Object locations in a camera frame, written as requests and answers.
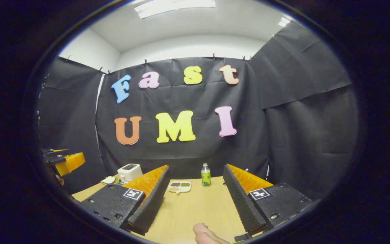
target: white divided plate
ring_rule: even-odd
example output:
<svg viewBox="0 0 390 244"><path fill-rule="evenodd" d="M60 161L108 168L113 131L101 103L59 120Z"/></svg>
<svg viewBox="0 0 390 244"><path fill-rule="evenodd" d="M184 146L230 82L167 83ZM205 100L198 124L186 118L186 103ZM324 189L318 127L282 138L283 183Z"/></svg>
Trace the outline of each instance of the white divided plate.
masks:
<svg viewBox="0 0 390 244"><path fill-rule="evenodd" d="M190 182L171 182L168 190L175 193L188 192L191 190L192 184Z"/></svg>

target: toaster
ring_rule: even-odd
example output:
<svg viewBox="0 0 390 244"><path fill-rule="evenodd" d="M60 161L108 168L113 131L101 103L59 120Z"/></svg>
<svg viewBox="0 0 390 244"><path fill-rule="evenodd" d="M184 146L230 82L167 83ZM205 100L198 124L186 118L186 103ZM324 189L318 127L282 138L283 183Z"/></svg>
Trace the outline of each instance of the toaster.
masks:
<svg viewBox="0 0 390 244"><path fill-rule="evenodd" d="M122 182L128 182L142 176L141 165L138 164L124 165L117 172Z"/></svg>

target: table surface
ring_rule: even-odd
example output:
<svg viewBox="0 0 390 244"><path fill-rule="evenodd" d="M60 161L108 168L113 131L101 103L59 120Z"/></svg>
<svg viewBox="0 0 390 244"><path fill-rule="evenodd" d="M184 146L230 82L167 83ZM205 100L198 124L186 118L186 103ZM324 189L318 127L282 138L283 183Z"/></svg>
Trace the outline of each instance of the table surface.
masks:
<svg viewBox="0 0 390 244"><path fill-rule="evenodd" d="M204 187L201 179L171 179L170 182L173 181L191 182L192 188L179 195L167 190L150 230L145 236L135 235L162 244L196 244L192 227L197 223L204 223L229 242L246 233L222 176L212 177L209 187ZM102 187L99 183L72 196L83 201Z"/></svg>

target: white wall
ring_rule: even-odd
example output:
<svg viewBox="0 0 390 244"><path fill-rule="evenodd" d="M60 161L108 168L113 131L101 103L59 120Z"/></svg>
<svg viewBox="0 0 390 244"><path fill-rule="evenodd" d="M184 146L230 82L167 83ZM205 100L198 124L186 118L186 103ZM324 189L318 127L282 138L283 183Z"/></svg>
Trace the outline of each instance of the white wall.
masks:
<svg viewBox="0 0 390 244"><path fill-rule="evenodd" d="M96 32L86 29L74 40L71 41L58 55L62 58L69 58L75 62L82 63L97 70L107 73L108 70L115 71L114 67L119 60L121 53Z"/></svg>
<svg viewBox="0 0 390 244"><path fill-rule="evenodd" d="M267 41L225 35L197 35L161 40L123 53L113 70L184 57L229 57L249 60Z"/></svg>

